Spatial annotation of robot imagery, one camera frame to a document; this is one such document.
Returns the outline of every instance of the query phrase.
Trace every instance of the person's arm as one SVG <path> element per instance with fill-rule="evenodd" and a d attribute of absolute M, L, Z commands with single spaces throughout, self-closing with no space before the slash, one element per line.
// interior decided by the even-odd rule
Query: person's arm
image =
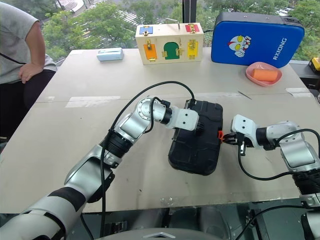
<path fill-rule="evenodd" d="M 46 46 L 38 21 L 32 25 L 26 35 L 25 42 L 30 50 L 31 62 L 20 68 L 19 77 L 23 84 L 29 81 L 34 75 L 41 73 L 45 65 Z"/>

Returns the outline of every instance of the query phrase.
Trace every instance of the person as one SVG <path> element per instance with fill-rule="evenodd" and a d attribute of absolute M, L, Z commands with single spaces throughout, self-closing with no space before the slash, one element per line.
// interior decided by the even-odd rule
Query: person
<path fill-rule="evenodd" d="M 38 19 L 0 2 L 0 140 L 7 141 L 57 71 Z"/>

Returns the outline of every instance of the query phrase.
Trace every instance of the pink bowl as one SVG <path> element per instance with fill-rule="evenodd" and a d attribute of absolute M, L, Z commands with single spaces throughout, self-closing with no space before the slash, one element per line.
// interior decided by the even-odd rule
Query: pink bowl
<path fill-rule="evenodd" d="M 254 69 L 275 70 L 278 72 L 278 75 L 276 77 L 276 80 L 274 80 L 274 81 L 259 81 L 259 80 L 255 79 L 254 77 L 252 77 Z M 255 84 L 258 84 L 260 86 L 263 86 L 263 87 L 275 85 L 282 77 L 282 72 L 278 68 L 271 66 L 267 63 L 261 62 L 261 61 L 254 62 L 250 66 L 248 66 L 245 70 L 245 74 L 246 74 L 247 78 L 250 79 L 252 82 L 254 82 Z"/>

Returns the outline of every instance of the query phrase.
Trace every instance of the metal handle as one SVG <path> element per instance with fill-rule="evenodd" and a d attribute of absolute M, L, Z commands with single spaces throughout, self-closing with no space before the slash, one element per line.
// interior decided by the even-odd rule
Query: metal handle
<path fill-rule="evenodd" d="M 168 23 L 168 21 L 172 21 L 172 22 L 177 23 L 177 24 L 178 24 L 178 29 L 179 29 L 179 31 L 180 31 L 180 23 L 179 23 L 179 21 L 178 21 L 178 20 L 171 19 L 171 18 L 166 18 L 166 19 L 165 19 L 165 23 L 167 24 L 167 23 Z"/>

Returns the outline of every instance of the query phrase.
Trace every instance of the white table surface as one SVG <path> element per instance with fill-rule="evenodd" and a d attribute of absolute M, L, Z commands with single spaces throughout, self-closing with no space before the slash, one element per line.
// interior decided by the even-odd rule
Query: white table surface
<path fill-rule="evenodd" d="M 302 128 L 320 132 L 320 105 L 314 98 L 295 98 L 288 93 L 249 96 L 252 100 L 239 95 L 199 96 L 197 99 L 223 106 L 224 133 L 229 132 L 236 114 L 251 118 L 261 126 L 291 120 Z M 166 98 L 181 108 L 186 99 Z M 71 167 L 100 142 L 127 102 L 126 99 L 109 100 L 83 107 L 67 101 L 36 103 L 1 154 L 0 213 L 19 213 L 42 196 L 61 188 Z M 227 144 L 221 145 L 217 168 L 211 175 L 175 170 L 168 163 L 173 134 L 173 130 L 155 124 L 153 131 L 143 135 L 130 149 L 114 170 L 115 179 L 106 194 L 107 211 L 299 196 L 290 176 L 272 181 L 247 177 L 238 165 L 237 147 Z M 305 136 L 316 149 L 316 138 L 309 133 Z M 248 148 L 246 155 L 243 165 L 253 175 L 269 177 L 287 170 L 279 149 Z M 101 202 L 87 204 L 84 211 L 100 212 Z"/>
<path fill-rule="evenodd" d="M 276 85 L 261 87 L 245 76 L 247 66 L 212 62 L 210 47 L 203 48 L 201 62 L 154 65 L 143 65 L 138 49 L 124 49 L 123 60 L 106 62 L 97 59 L 97 52 L 72 51 L 37 101 L 73 101 L 74 97 L 131 99 L 142 89 L 163 81 L 182 82 L 195 94 L 283 94 L 286 88 L 305 88 L 289 64 L 280 69 L 283 76 Z M 178 85 L 149 91 L 151 95 L 158 93 L 188 96 Z"/>

